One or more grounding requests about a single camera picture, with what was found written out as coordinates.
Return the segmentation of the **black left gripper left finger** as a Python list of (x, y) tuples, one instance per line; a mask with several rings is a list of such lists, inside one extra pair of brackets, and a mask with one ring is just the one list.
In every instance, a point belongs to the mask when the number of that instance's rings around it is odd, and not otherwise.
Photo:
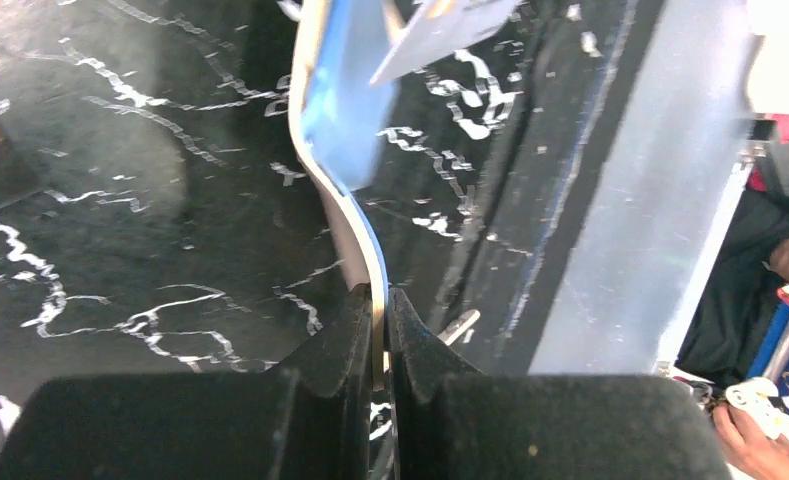
[(370, 289), (261, 373), (54, 379), (0, 452), (0, 479), (363, 479)]

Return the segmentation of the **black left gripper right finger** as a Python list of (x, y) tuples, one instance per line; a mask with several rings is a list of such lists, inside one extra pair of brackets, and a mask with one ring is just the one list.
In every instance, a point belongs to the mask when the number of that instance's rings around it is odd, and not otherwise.
[(388, 303), (400, 479), (726, 479), (687, 388), (654, 375), (491, 376)]

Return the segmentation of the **beige card holder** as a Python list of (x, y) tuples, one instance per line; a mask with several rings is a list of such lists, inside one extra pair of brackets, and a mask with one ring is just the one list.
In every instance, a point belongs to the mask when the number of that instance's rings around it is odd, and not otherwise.
[(385, 1), (305, 1), (289, 85), (288, 123), (300, 164), (317, 187), (348, 287), (371, 300), (372, 381), (385, 383), (388, 277), (379, 240), (355, 198), (379, 165), (377, 133), (399, 87), (370, 81), (390, 48)]

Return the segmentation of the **operator hand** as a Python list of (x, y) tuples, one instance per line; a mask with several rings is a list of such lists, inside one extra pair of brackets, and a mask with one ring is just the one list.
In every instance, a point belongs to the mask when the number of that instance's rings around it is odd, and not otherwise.
[(719, 404), (711, 415), (725, 459), (754, 479), (789, 480), (789, 440), (767, 437), (745, 411)]

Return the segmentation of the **white game controller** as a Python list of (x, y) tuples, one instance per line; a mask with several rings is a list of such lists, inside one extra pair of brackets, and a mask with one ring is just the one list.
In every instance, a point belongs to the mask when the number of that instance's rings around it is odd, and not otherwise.
[(789, 394), (780, 393), (771, 380), (754, 377), (732, 385), (724, 398), (746, 412), (767, 437), (777, 440), (783, 435), (789, 440)]

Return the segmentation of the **aluminium frame rail front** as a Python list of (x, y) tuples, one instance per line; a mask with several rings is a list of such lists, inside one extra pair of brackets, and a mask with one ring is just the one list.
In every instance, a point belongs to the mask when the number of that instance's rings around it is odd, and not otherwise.
[(749, 174), (742, 1), (669, 1), (529, 373), (650, 373), (680, 350)]

